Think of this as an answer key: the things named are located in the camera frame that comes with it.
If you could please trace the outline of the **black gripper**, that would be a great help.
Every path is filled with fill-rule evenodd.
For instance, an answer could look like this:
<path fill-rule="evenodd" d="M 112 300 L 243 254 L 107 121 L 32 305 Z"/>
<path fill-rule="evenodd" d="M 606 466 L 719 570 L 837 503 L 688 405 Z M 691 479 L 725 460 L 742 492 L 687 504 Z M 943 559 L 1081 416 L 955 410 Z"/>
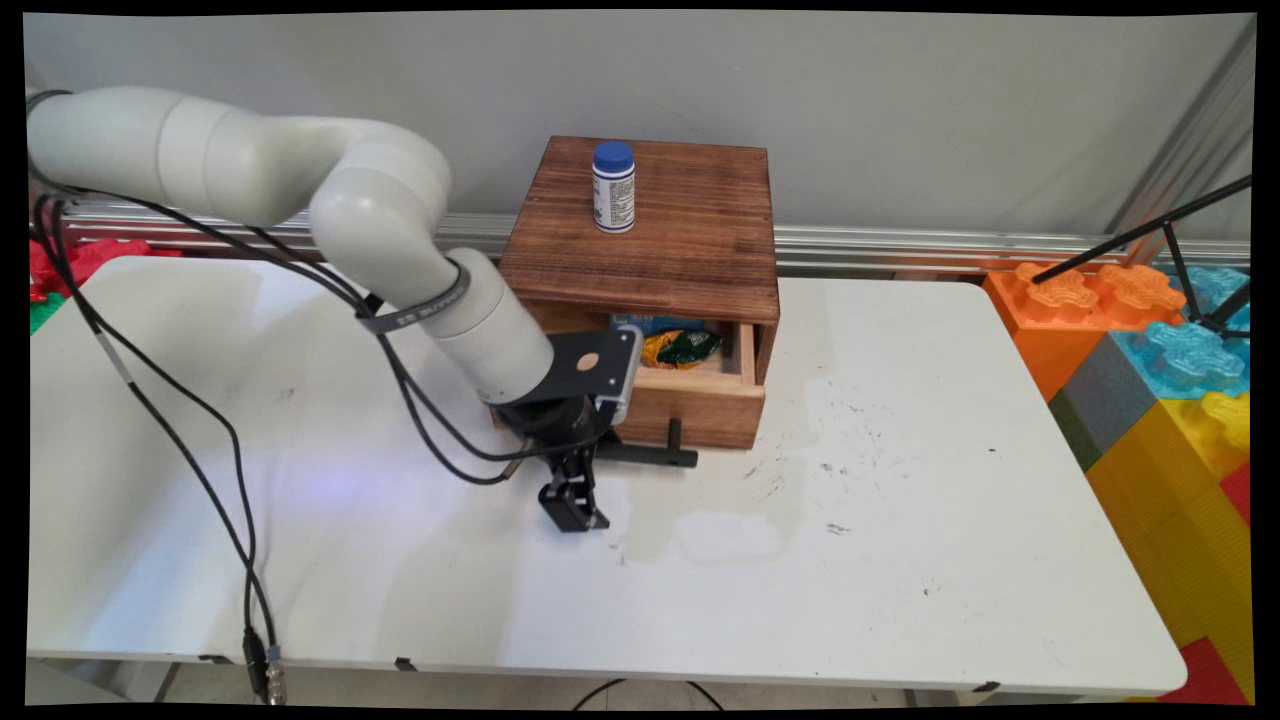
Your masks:
<path fill-rule="evenodd" d="M 497 406 L 495 415 L 521 438 L 526 457 L 550 457 L 550 480 L 538 501 L 561 532 L 611 527 L 595 497 L 594 448 L 612 432 L 614 400 L 582 395 L 508 404 Z"/>

